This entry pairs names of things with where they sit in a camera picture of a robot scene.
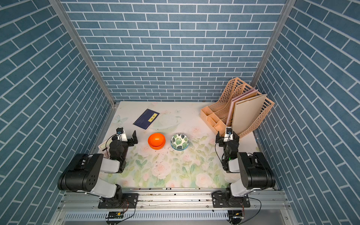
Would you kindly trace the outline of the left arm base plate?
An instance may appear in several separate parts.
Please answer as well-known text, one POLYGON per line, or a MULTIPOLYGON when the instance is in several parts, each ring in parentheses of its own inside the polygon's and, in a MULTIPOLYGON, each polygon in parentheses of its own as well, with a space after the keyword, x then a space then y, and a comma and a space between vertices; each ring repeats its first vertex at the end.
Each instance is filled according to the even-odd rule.
POLYGON ((123 193, 113 198, 100 198, 99 209, 135 209, 138 202, 138 193, 123 193))

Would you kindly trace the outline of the orange bowl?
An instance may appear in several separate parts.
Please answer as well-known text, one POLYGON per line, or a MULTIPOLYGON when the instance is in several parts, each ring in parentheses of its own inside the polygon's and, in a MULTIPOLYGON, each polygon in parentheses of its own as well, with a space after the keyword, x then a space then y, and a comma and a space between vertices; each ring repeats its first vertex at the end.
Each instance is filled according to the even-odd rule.
POLYGON ((148 144, 152 146, 160 146, 163 143, 166 143, 166 138, 161 133, 155 133, 149 136, 148 144))
POLYGON ((149 145, 152 149, 154 149, 154 150, 160 150, 160 149, 162 149, 164 146, 165 146, 165 143, 163 143, 162 145, 160 145, 160 146, 152 146, 152 145, 149 145))

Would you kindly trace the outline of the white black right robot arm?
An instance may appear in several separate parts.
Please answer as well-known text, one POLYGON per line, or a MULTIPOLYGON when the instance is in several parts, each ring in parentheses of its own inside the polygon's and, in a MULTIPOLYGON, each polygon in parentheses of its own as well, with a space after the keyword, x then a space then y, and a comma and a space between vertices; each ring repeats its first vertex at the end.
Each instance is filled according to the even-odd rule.
POLYGON ((241 178, 227 187, 226 200, 240 200, 256 190, 273 188, 276 184, 265 156, 261 152, 239 152, 240 137, 229 130, 224 137, 218 132, 216 143, 223 147, 223 155, 219 158, 227 173, 239 173, 241 178))

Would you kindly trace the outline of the orange plastic file rack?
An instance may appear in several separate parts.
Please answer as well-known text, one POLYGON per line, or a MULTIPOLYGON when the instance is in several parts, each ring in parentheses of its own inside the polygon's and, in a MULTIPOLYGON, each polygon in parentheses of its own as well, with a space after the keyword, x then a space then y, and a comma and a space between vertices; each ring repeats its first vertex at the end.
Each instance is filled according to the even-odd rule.
MULTIPOLYGON (((214 134, 217 134, 219 132, 221 136, 224 136, 226 128, 228 127, 226 123, 232 99, 240 96, 241 94, 251 89, 253 89, 253 87, 248 85, 240 78, 236 77, 234 79, 231 79, 225 87, 220 99, 216 103, 201 109, 201 119, 206 123, 206 125, 212 130, 214 134)), ((259 95, 262 95, 262 93, 258 91, 256 96, 259 95)), ((259 116, 255 119, 253 124, 247 130, 240 134, 240 137, 242 138, 248 133, 256 130, 261 125, 267 114, 274 107, 274 105, 275 103, 268 97, 266 97, 260 110, 259 116)))

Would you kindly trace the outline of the green circuit board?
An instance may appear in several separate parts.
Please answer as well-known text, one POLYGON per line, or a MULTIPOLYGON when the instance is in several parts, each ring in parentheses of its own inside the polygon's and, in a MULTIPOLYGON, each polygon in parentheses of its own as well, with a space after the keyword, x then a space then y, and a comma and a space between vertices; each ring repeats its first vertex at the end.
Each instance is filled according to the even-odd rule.
POLYGON ((106 216, 106 219, 123 219, 124 218, 124 212, 123 211, 110 211, 108 215, 106 216))

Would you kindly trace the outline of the aluminium corner post left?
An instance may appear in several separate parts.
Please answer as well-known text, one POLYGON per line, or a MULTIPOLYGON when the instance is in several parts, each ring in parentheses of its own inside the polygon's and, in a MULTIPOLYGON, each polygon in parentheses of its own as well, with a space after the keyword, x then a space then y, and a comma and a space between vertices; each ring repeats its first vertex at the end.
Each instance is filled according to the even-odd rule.
POLYGON ((68 32, 69 36, 73 40, 74 44, 76 45, 79 53, 83 57, 85 63, 89 67, 90 71, 92 72, 93 76, 95 77, 96 81, 98 82, 100 88, 104 92, 105 96, 107 97, 108 101, 110 102, 112 107, 115 107, 116 101, 114 100, 112 94, 110 93, 108 87, 106 86, 103 78, 100 75, 95 63, 93 62, 91 56, 89 55, 84 43, 82 42, 80 36, 78 35, 77 30, 75 29, 73 23, 71 22, 68 14, 66 13, 61 1, 59 0, 49 0, 52 8, 54 9, 55 13, 59 17, 60 21, 64 25, 66 31, 68 32))

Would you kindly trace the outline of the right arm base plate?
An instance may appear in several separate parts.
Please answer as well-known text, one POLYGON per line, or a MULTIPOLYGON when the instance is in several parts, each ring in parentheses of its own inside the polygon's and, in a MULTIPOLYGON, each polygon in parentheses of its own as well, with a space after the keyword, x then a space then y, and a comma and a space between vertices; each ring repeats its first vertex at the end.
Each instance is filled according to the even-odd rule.
POLYGON ((211 194, 214 208, 249 208, 249 200, 243 197, 234 197, 229 193, 215 191, 211 194))

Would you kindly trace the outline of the floral table mat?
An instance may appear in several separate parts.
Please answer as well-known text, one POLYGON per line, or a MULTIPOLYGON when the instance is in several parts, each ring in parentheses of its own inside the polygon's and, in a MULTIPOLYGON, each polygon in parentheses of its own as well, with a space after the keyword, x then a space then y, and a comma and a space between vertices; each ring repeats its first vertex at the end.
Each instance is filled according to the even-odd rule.
POLYGON ((152 149, 147 138, 130 147, 122 173, 101 173, 106 182, 123 188, 225 188, 240 180, 238 173, 227 173, 218 159, 222 149, 215 136, 189 134, 190 144, 176 151, 167 138, 160 150, 152 149))

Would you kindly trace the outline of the aluminium corner post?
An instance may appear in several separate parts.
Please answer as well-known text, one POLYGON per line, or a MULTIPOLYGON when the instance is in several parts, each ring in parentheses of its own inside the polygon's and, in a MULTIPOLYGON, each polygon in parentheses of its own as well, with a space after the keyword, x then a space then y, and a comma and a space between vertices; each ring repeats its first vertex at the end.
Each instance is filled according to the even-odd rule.
POLYGON ((281 31, 284 28, 284 25, 290 15, 291 10, 293 9, 293 6, 295 5, 296 0, 287 0, 279 17, 278 22, 276 23, 273 33, 270 37, 269 43, 263 53, 262 60, 260 61, 258 68, 254 74, 254 77, 250 83, 252 87, 255 87, 257 85, 257 82, 259 81, 261 74, 264 70, 264 67, 272 53, 272 50, 275 47, 275 44, 281 34, 281 31))
POLYGON ((78 35, 77 30, 75 29, 73 23, 71 22, 68 14, 66 13, 61 1, 59 0, 49 0, 52 8, 54 9, 55 13, 59 17, 60 21, 64 25, 66 31, 68 32, 69 36, 73 40, 74 44, 76 45, 79 53, 83 57, 85 63, 89 67, 90 71, 92 72, 93 76, 95 77, 96 81, 98 82, 100 88, 104 92, 105 96, 107 97, 108 101, 110 102, 112 107, 115 107, 116 101, 114 100, 112 94, 110 93, 108 87, 106 86, 103 78, 100 75, 95 63, 93 62, 91 56, 89 55, 84 43, 82 42, 80 36, 78 35))

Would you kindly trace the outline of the aluminium corner post right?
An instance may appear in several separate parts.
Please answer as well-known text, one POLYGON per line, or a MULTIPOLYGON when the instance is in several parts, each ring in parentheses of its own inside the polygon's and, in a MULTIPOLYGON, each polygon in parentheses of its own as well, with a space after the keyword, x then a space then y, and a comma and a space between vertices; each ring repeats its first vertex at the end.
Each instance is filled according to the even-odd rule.
POLYGON ((254 74, 254 77, 250 83, 252 87, 255 87, 257 85, 257 82, 259 81, 261 74, 264 70, 264 67, 272 53, 272 50, 275 47, 275 44, 281 34, 281 31, 284 28, 284 25, 290 15, 291 10, 293 9, 293 6, 295 5, 296 0, 287 0, 279 17, 278 22, 276 23, 273 33, 270 37, 269 43, 263 53, 262 60, 260 61, 258 68, 254 74))

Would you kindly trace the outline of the dark blue book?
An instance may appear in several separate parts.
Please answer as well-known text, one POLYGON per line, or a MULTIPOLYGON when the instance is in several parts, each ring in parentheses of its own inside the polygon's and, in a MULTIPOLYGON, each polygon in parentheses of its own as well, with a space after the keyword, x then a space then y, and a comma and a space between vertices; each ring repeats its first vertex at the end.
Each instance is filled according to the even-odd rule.
POLYGON ((146 130, 157 119, 158 116, 158 112, 146 109, 133 124, 146 130))

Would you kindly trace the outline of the beige folder front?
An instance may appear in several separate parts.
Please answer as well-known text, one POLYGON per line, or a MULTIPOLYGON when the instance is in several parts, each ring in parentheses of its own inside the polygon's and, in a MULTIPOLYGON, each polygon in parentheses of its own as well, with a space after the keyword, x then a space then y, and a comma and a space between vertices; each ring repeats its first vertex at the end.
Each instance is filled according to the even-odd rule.
POLYGON ((259 116, 260 110, 267 95, 262 94, 255 96, 254 99, 247 99, 246 102, 236 106, 232 118, 232 129, 240 136, 242 132, 247 130, 259 116))

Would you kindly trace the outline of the pink folder behind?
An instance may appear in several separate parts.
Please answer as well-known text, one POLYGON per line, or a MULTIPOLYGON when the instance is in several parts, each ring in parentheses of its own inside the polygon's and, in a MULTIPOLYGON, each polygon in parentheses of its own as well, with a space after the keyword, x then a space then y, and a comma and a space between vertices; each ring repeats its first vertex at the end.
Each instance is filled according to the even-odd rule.
POLYGON ((246 102, 248 100, 248 98, 250 98, 250 100, 254 99, 255 96, 257 95, 257 92, 258 92, 258 90, 255 90, 253 88, 253 89, 241 94, 240 96, 232 99, 227 122, 226 122, 226 125, 228 127, 230 127, 232 124, 233 114, 234 114, 234 110, 235 110, 236 106, 239 105, 240 103, 246 102))

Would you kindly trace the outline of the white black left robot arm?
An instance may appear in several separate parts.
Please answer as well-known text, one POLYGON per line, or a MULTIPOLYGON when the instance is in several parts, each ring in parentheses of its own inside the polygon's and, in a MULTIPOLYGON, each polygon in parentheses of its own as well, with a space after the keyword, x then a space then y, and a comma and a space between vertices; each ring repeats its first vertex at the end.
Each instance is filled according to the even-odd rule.
POLYGON ((128 148, 138 143, 136 132, 126 138, 122 127, 105 142, 104 154, 76 154, 58 179, 58 189, 72 192, 86 192, 106 199, 120 200, 119 185, 99 178, 100 173, 122 173, 126 166, 128 148))

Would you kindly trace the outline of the aluminium front rail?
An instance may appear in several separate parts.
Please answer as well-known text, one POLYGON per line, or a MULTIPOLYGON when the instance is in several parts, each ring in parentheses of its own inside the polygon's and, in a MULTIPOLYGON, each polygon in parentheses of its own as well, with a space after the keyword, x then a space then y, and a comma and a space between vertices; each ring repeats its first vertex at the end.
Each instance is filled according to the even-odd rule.
MULTIPOLYGON (((138 193, 137 210, 207 210, 212 209, 212 192, 216 189, 139 189, 124 188, 123 193, 138 193)), ((252 192, 249 195, 250 210, 262 205, 264 210, 290 209, 284 191, 271 188, 252 192)), ((99 198, 81 192, 66 192, 57 211, 58 212, 97 212, 99 198)))

